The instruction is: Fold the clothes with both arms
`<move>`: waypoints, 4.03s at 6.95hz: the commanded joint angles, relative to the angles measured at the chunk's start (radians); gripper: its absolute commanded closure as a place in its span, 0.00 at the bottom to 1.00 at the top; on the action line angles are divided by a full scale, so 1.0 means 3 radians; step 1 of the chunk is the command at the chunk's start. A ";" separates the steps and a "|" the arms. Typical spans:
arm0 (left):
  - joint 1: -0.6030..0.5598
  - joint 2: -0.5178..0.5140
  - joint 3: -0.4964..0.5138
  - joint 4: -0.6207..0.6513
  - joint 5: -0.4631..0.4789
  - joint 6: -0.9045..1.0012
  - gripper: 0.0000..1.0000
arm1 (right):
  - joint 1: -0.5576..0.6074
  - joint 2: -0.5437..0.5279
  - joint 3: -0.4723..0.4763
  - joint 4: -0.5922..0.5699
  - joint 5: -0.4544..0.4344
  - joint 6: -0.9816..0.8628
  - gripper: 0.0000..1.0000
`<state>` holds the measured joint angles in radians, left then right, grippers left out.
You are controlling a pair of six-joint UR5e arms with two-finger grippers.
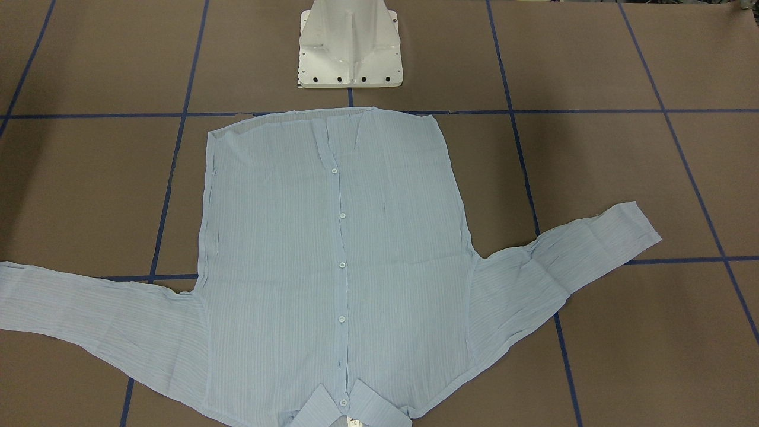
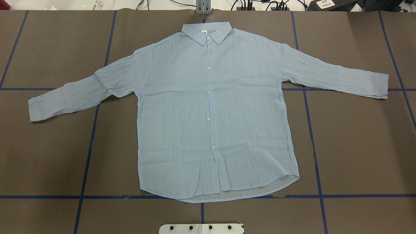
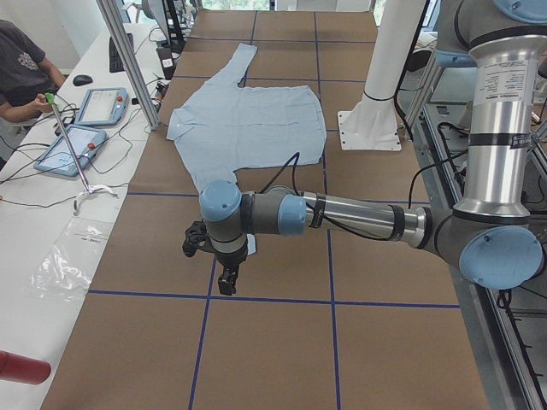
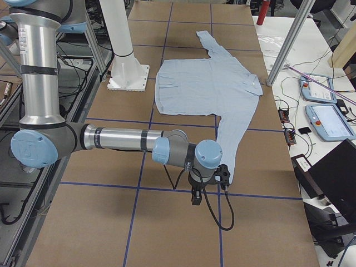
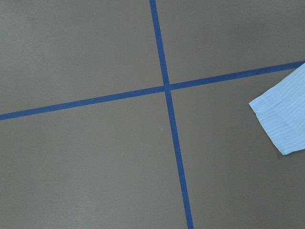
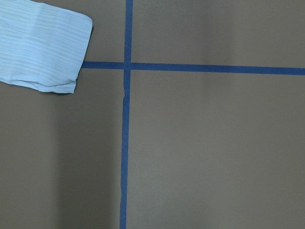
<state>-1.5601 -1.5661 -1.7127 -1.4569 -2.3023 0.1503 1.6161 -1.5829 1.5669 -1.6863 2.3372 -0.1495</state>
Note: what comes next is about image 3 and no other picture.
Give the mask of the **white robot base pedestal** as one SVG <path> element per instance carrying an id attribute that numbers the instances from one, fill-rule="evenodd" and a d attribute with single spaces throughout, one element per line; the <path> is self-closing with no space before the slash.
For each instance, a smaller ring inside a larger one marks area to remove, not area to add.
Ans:
<path id="1" fill-rule="evenodd" d="M 426 11 L 426 0 L 385 2 L 362 99 L 351 111 L 338 112 L 343 150 L 402 149 L 395 110 L 397 88 Z"/>

